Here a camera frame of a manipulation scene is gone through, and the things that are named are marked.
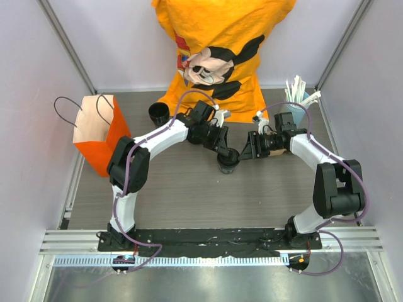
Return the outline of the black cup from stack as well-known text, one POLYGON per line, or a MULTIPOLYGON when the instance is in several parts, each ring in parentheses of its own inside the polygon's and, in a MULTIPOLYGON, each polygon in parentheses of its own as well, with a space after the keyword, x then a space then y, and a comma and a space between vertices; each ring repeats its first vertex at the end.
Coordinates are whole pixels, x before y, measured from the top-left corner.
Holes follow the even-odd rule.
POLYGON ((219 169, 224 174, 231 174, 235 168, 239 165, 238 160, 229 160, 227 158, 217 157, 219 169))

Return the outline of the orange paper bag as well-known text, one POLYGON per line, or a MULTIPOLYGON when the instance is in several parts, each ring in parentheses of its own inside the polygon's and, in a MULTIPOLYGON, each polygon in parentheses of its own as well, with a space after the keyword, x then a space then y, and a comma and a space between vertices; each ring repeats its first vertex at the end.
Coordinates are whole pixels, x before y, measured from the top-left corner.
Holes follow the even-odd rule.
POLYGON ((116 97, 112 94, 85 96, 73 126, 72 142, 100 177, 108 177, 107 167, 119 139, 131 137, 116 97))

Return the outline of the black plastic cup lid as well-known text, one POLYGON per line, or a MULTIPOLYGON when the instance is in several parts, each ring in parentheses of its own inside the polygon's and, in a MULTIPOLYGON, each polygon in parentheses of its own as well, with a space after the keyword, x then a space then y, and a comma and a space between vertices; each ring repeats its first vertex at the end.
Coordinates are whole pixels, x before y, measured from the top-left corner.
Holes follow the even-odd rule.
POLYGON ((239 152, 234 148, 229 148, 228 151, 229 151, 228 155, 222 155, 222 154, 217 155, 218 163, 228 166, 237 165, 239 163, 239 152))

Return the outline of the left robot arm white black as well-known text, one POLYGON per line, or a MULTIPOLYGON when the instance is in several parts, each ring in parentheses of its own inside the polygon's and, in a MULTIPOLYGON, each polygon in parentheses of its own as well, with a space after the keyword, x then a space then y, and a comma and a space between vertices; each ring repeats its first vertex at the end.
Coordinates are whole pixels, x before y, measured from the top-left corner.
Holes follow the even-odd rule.
POLYGON ((107 231, 99 235, 100 250, 126 251, 135 244, 134 210, 138 192, 147 181, 151 160, 169 147, 184 141, 201 144, 217 154, 223 173, 235 169, 239 153, 227 146, 228 128, 224 126, 229 116, 227 110, 198 101, 193 109, 178 113, 142 137, 119 139, 107 167, 114 202, 107 231))

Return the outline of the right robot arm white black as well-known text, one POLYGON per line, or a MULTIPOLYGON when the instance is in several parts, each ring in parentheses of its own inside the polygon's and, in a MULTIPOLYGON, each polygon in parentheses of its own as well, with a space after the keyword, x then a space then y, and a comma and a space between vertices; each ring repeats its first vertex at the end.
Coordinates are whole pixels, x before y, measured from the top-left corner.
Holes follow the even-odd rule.
POLYGON ((333 220, 365 210, 362 170, 357 160, 345 160, 324 148, 305 128, 298 128, 291 113, 275 115, 275 130, 262 112, 253 117, 258 129, 250 131, 239 160, 262 159, 288 151, 314 172, 312 205, 288 219, 282 240, 293 249, 304 249, 315 233, 333 220))

